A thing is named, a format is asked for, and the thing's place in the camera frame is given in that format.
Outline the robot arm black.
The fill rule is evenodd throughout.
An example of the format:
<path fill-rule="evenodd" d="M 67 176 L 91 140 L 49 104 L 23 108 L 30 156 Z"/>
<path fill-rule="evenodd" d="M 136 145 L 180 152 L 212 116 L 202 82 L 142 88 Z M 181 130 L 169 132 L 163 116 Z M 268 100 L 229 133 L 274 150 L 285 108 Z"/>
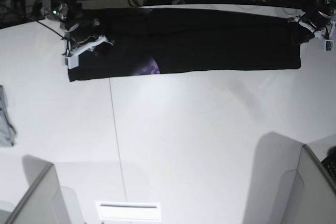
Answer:
<path fill-rule="evenodd" d="M 288 19 L 293 23 L 294 45 L 313 38 L 329 41 L 335 32 L 335 0 L 303 0 L 303 14 Z"/>
<path fill-rule="evenodd" d="M 85 51 L 94 51 L 102 44 L 114 45 L 114 41 L 103 34 L 102 22 L 88 17 L 82 9 L 82 1 L 89 0 L 41 0 L 42 14 L 49 20 L 60 23 L 64 31 L 66 59 L 74 58 Z"/>

